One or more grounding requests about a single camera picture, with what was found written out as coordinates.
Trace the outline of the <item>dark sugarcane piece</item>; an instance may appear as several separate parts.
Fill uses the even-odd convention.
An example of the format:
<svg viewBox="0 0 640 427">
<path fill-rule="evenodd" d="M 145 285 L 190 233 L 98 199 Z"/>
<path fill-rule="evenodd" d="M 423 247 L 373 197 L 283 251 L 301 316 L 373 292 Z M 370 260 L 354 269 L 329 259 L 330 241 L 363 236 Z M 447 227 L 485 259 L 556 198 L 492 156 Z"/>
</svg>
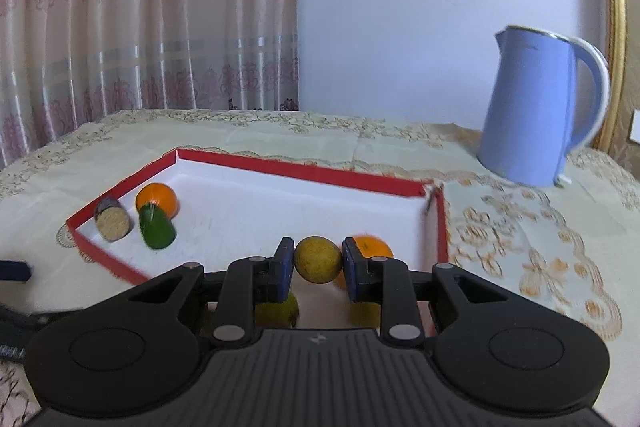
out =
<svg viewBox="0 0 640 427">
<path fill-rule="evenodd" d="M 125 237 L 132 228 L 127 210 L 113 197 L 101 199 L 94 208 L 96 228 L 107 242 Z"/>
</svg>

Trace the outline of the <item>green cucumber end with stem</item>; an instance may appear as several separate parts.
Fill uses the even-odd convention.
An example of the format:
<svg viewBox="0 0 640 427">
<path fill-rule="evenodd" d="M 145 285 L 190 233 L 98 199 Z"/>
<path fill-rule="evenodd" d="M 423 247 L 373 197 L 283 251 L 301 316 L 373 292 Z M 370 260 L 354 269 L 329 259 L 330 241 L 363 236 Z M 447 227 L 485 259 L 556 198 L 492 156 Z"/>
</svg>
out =
<svg viewBox="0 0 640 427">
<path fill-rule="evenodd" d="M 177 232 L 167 213 L 152 202 L 139 210 L 139 225 L 144 243 L 152 249 L 164 249 L 177 237 Z"/>
</svg>

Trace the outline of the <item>green tomato fruit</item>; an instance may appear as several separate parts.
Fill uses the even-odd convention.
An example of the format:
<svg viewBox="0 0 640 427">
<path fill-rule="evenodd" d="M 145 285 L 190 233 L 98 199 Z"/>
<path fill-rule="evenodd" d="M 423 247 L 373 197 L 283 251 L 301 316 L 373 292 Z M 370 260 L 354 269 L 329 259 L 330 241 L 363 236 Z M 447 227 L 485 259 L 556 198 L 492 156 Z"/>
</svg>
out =
<svg viewBox="0 0 640 427">
<path fill-rule="evenodd" d="M 295 329 L 298 319 L 299 305 L 292 291 L 283 303 L 259 303 L 255 307 L 255 325 L 263 329 Z"/>
</svg>

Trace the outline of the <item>large orange mandarin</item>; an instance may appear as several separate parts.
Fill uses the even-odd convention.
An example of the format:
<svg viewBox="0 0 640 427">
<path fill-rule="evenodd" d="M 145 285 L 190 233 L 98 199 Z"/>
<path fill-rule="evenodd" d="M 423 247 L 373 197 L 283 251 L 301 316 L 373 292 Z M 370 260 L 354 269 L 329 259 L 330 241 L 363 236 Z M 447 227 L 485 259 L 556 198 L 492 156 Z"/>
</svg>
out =
<svg viewBox="0 0 640 427">
<path fill-rule="evenodd" d="M 175 191 L 163 183 L 146 184 L 136 196 L 136 208 L 141 211 L 148 204 L 160 207 L 169 219 L 175 217 L 179 210 L 178 197 Z"/>
</svg>

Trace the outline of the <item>small orange mandarin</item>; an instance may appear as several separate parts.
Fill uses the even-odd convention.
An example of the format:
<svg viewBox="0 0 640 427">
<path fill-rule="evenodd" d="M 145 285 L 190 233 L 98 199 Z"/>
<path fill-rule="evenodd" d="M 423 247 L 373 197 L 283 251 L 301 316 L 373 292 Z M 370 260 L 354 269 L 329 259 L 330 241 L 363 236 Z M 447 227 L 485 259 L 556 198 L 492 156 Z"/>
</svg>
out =
<svg viewBox="0 0 640 427">
<path fill-rule="evenodd" d="M 355 241 L 360 254 L 365 258 L 385 257 L 393 258 L 393 251 L 390 249 L 383 239 L 374 235 L 354 235 L 352 239 Z"/>
</svg>

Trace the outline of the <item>cream floral tablecloth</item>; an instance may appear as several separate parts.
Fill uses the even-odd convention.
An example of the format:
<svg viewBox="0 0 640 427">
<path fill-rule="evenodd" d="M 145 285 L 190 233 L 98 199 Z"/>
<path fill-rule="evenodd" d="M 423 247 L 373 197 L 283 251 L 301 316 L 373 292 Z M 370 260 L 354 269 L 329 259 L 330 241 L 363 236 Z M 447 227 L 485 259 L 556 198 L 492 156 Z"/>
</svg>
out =
<svg viewBox="0 0 640 427">
<path fill-rule="evenodd" d="M 431 179 L 446 198 L 450 260 L 592 327 L 611 370 L 599 411 L 639 421 L 639 184 L 597 150 L 568 158 L 570 184 L 501 181 L 475 158 L 477 132 L 308 113 L 124 110 L 38 148 L 1 173 L 1 254 L 32 266 L 2 303 L 72 309 L 125 283 L 82 255 L 66 219 L 177 147 Z"/>
</svg>

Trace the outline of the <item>red shallow cardboard box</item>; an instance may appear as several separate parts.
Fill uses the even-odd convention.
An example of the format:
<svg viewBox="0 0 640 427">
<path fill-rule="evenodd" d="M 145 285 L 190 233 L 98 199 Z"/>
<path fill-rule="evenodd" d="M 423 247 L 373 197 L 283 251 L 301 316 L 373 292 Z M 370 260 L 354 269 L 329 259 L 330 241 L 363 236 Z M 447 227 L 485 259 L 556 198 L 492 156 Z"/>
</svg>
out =
<svg viewBox="0 0 640 427">
<path fill-rule="evenodd" d="M 178 199 L 177 237 L 160 251 L 146 246 L 138 228 L 107 242 L 94 222 L 94 202 L 66 221 L 85 255 L 131 284 L 187 261 L 213 272 L 236 259 L 269 257 L 284 236 L 341 244 L 348 236 L 373 235 L 420 271 L 448 259 L 444 195 L 430 180 L 178 148 L 107 194 L 136 220 L 134 200 L 153 182 L 168 185 Z"/>
</svg>

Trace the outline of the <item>blue electric kettle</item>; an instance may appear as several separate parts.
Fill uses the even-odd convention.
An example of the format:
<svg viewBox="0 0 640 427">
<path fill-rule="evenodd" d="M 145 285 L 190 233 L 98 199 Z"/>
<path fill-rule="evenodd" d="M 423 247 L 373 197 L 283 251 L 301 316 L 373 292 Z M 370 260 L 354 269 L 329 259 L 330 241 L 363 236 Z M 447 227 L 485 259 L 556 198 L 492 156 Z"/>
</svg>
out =
<svg viewBox="0 0 640 427">
<path fill-rule="evenodd" d="M 500 61 L 477 151 L 488 170 L 514 183 L 548 187 L 567 181 L 567 155 L 602 127 L 611 80 L 608 62 L 588 41 L 509 25 L 495 34 Z M 593 83 L 588 120 L 575 126 L 578 64 Z"/>
</svg>

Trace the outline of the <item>pink floral curtain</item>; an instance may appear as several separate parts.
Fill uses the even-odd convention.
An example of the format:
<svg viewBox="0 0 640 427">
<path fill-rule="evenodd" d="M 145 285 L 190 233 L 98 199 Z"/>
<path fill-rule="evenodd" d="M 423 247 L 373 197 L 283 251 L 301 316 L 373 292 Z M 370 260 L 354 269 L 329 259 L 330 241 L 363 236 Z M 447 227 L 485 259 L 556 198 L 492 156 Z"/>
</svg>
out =
<svg viewBox="0 0 640 427">
<path fill-rule="evenodd" d="M 1 161 L 120 110 L 298 106 L 296 0 L 1 0 Z"/>
</svg>

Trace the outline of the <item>white wall switch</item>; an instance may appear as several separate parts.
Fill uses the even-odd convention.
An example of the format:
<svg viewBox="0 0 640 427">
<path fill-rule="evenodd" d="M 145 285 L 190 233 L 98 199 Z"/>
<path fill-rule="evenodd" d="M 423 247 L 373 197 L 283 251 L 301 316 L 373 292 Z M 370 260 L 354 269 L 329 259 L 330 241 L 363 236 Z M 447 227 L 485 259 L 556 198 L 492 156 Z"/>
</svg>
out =
<svg viewBox="0 0 640 427">
<path fill-rule="evenodd" d="M 634 115 L 632 115 L 629 141 L 640 144 L 640 109 L 635 109 Z"/>
</svg>

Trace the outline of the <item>gold picture frame edge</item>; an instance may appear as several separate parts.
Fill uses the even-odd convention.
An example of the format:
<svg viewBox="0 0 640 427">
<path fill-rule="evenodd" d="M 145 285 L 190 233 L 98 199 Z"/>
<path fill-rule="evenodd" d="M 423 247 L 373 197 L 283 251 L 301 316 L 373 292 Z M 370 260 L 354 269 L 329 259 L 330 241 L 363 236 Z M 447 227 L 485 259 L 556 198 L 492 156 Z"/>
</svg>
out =
<svg viewBox="0 0 640 427">
<path fill-rule="evenodd" d="M 627 0 L 605 0 L 605 43 L 608 70 L 611 77 L 611 100 L 602 128 L 593 144 L 608 153 L 613 143 L 620 101 L 624 90 L 627 56 Z"/>
</svg>

